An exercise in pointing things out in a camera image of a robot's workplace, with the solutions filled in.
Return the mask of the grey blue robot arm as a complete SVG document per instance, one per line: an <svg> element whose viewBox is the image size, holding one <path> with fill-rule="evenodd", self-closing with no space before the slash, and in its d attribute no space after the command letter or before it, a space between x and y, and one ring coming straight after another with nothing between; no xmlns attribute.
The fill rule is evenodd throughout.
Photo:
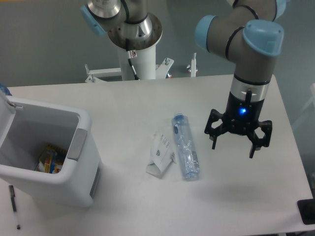
<svg viewBox="0 0 315 236"><path fill-rule="evenodd" d="M213 142L227 132L247 136L254 153L271 140L272 122L259 115L282 50L284 29L275 20L286 1L235 0L232 8L223 18L203 17L195 28L200 48L235 64L225 112L212 110L204 132ZM145 0L90 0L81 14L95 34L108 34L118 47L124 80L158 78L155 47L162 26Z"/></svg>

